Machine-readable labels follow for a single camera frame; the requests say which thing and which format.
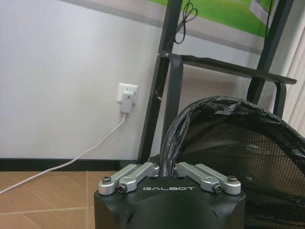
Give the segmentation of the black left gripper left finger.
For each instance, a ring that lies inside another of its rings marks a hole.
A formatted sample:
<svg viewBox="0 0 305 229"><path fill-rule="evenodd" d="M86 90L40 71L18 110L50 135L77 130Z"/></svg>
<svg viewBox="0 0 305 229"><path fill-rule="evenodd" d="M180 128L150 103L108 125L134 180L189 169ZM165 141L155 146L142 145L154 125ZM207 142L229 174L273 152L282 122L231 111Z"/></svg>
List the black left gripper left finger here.
<svg viewBox="0 0 305 229"><path fill-rule="evenodd" d="M137 189L146 177L158 177L160 172L160 155L148 158L143 164L129 164L111 176L105 176L98 183L98 193L112 195L115 192L126 194Z"/></svg>

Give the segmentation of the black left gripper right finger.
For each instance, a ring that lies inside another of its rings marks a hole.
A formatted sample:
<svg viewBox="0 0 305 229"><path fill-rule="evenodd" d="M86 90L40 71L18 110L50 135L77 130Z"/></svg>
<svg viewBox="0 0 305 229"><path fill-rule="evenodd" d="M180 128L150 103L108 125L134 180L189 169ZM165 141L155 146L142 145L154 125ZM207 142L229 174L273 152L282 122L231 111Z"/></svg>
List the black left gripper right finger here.
<svg viewBox="0 0 305 229"><path fill-rule="evenodd" d="M241 193L241 183L235 176L225 176L203 164L194 166L180 162L174 166L173 174L178 177L189 177L198 183L201 189L219 194L224 192L229 195Z"/></svg>

